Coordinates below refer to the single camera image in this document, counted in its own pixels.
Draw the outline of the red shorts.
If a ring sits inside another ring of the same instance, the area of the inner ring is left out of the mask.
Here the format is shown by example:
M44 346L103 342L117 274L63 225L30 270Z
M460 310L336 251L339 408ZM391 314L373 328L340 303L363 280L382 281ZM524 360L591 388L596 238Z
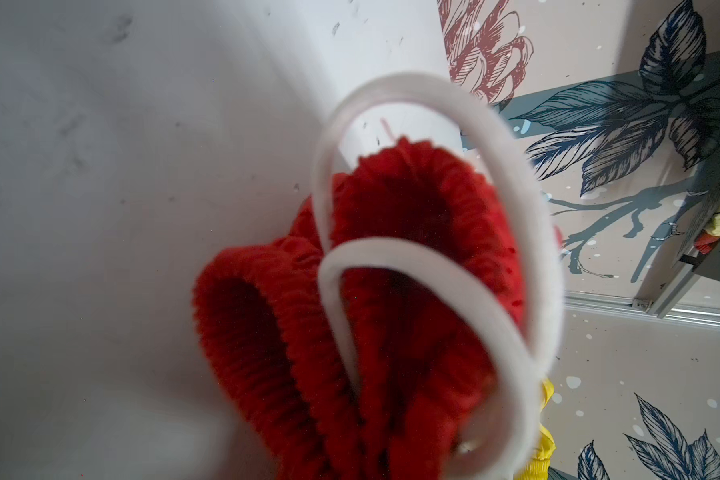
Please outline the red shorts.
M348 173L362 113L428 107L478 161L400 139ZM280 479L513 479L539 443L561 343L557 230L508 125L425 74L367 83L334 111L288 234L200 273L209 364Z

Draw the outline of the yellow shorts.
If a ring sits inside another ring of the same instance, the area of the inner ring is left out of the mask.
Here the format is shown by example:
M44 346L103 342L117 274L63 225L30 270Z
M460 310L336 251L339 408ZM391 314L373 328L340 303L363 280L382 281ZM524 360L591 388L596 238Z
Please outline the yellow shorts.
M540 437L525 469L514 475L514 480L548 480L549 467L556 443L550 431L542 424L539 425Z

